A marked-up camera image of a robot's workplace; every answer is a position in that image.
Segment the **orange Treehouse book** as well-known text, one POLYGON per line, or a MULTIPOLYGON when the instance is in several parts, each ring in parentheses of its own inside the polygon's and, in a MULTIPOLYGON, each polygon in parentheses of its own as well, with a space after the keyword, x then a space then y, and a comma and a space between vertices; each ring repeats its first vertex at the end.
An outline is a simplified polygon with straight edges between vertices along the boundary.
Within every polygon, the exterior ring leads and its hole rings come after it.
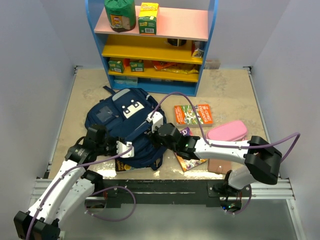
POLYGON ((212 126, 214 123, 211 106, 209 104, 197 104, 194 106, 195 111, 191 105, 175 105, 175 125, 180 128, 185 127, 202 127, 212 126))

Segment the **navy blue student backpack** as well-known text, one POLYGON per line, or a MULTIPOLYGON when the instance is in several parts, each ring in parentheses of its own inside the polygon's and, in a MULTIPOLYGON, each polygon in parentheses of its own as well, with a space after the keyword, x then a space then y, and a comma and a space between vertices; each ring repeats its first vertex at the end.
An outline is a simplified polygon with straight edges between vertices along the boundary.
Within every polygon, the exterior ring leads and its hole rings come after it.
POLYGON ((151 168, 156 171, 163 163, 165 147, 155 147, 148 137, 151 124, 147 117, 154 111, 158 102, 142 88, 124 88, 115 92, 106 85, 103 87, 111 96, 102 99, 87 113, 84 126, 103 125, 106 136, 121 138, 131 142, 134 156, 117 158, 118 161, 135 169, 151 168))

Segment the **brown leather wallet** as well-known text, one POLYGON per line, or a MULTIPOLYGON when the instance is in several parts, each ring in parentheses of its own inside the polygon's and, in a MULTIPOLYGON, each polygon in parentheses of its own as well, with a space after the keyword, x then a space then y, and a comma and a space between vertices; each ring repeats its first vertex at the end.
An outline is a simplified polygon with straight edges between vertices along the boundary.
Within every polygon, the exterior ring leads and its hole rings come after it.
POLYGON ((229 161, 221 159, 209 159, 207 170, 215 174, 226 174, 232 169, 232 164, 229 161))

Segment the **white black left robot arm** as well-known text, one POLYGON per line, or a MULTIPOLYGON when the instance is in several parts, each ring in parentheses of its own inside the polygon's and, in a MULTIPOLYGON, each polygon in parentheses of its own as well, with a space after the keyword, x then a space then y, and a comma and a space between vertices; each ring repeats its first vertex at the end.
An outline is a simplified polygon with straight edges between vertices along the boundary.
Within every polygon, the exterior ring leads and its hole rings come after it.
POLYGON ((117 141, 107 138, 107 133, 105 126, 94 124, 68 149, 58 173, 39 199, 15 215, 13 222, 20 239, 58 239, 67 215, 86 197, 103 192, 102 175, 88 167, 98 156, 116 152, 117 141))

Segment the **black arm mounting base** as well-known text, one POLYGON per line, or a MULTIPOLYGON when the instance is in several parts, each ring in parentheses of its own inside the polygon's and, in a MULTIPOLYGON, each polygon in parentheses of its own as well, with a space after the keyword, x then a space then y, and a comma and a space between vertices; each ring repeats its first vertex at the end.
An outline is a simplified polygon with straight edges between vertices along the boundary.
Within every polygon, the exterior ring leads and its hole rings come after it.
POLYGON ((251 187, 245 186, 240 193, 226 196, 218 192, 222 179, 202 180, 151 180, 151 179, 104 179, 94 189, 92 198, 105 200, 107 208, 120 208, 122 204, 135 202, 142 205, 204 205, 219 208, 221 203, 239 202, 251 196, 251 187))

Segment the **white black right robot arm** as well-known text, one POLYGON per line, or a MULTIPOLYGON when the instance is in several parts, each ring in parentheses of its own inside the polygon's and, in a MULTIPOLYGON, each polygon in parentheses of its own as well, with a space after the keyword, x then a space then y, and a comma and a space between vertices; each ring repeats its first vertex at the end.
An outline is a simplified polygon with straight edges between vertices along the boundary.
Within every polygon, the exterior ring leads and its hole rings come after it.
POLYGON ((266 141, 253 136, 249 141, 216 141, 193 135, 182 135, 172 124, 152 125, 149 137, 158 147, 173 151, 185 160, 217 159, 241 164, 226 173, 223 183, 213 187, 224 197, 236 196, 252 183, 276 185, 282 153, 266 141))

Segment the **purple Roald Dahl book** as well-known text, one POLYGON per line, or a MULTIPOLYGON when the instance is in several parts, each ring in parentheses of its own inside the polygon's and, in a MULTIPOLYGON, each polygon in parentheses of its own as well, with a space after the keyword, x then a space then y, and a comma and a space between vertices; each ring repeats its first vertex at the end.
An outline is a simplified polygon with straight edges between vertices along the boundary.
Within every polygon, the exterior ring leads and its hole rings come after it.
MULTIPOLYGON (((191 132, 189 127, 186 127, 180 131, 183 136, 192 136, 193 133, 191 132)), ((182 158, 181 156, 178 156, 176 153, 174 154, 178 163, 180 164, 182 171, 187 172, 199 165, 202 165, 208 161, 208 159, 191 159, 187 160, 182 158)))

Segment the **orange yellow snack packets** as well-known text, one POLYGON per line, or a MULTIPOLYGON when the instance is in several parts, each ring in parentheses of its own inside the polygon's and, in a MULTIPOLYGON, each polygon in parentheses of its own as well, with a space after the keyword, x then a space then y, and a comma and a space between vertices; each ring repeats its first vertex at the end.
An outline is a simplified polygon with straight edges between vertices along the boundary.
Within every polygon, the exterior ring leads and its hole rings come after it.
POLYGON ((166 61, 151 61, 156 71, 175 73, 175 74, 198 74, 199 66, 191 63, 178 63, 178 62, 166 62, 166 61))

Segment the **pink pencil case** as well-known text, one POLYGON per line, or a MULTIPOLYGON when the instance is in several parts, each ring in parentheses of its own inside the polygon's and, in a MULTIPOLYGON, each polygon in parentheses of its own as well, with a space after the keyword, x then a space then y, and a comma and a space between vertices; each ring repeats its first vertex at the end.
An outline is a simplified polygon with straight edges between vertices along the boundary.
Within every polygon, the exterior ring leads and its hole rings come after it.
POLYGON ((206 133, 206 138, 214 141, 243 141, 247 138, 247 132, 245 124, 235 120, 212 128, 206 133))

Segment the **blue shelf unit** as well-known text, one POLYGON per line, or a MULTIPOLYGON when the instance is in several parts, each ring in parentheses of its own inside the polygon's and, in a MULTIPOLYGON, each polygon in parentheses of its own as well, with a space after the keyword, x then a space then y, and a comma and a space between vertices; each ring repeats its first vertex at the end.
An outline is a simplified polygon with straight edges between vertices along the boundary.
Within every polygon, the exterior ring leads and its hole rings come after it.
POLYGON ((113 90, 132 87, 131 84, 120 83, 116 77, 135 77, 138 78, 136 87, 147 92, 197 95, 215 28, 217 0, 211 0, 207 10, 160 7, 156 35, 140 34, 138 27, 127 32, 115 32, 110 27, 104 1, 86 0, 84 4, 90 30, 113 90), (192 57, 193 41, 204 42, 202 58, 192 57), (123 73, 111 71, 110 58, 141 59, 145 62, 144 72, 131 72, 129 67, 123 73), (198 65, 199 73, 157 71, 152 61, 198 65))

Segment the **small green box right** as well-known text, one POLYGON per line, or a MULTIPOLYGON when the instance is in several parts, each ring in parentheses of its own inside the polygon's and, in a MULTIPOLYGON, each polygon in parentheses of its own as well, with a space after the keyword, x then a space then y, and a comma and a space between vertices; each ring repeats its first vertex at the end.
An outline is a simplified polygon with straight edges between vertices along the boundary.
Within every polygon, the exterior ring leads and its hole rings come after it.
POLYGON ((129 66, 131 72, 144 72, 145 64, 142 59, 130 59, 129 66))

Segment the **small green box left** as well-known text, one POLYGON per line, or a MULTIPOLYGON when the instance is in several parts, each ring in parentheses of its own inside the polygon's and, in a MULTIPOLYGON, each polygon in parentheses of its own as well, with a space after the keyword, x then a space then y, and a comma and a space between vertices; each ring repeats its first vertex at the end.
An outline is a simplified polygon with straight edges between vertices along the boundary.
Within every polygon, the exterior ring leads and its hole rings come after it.
POLYGON ((123 73, 125 70, 124 61, 122 58, 111 57, 108 60, 109 70, 116 73, 123 73))

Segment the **small box behind shelf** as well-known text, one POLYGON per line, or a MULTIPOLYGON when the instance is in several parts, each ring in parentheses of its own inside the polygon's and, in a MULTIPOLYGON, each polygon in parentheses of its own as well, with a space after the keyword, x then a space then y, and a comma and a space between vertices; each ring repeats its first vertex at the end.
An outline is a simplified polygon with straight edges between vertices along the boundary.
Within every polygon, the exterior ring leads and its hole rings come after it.
POLYGON ((207 59, 204 64, 205 70, 218 70, 221 66, 219 59, 207 59))

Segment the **small snack pouch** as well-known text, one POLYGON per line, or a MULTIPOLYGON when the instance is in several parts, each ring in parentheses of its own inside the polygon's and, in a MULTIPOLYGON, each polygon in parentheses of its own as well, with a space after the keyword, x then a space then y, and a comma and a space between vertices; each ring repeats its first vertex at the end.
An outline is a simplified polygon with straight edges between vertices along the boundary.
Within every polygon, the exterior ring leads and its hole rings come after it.
POLYGON ((202 58, 204 54, 205 43, 203 41, 193 41, 191 47, 191 56, 193 58, 202 58))

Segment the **yellow green carton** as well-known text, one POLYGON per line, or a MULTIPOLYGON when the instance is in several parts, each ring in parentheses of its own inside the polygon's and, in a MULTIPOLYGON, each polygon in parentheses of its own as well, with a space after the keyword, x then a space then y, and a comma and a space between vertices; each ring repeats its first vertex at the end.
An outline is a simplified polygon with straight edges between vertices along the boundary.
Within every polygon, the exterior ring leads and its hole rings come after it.
POLYGON ((138 29, 140 35, 156 35, 159 4, 142 2, 138 15, 138 29))

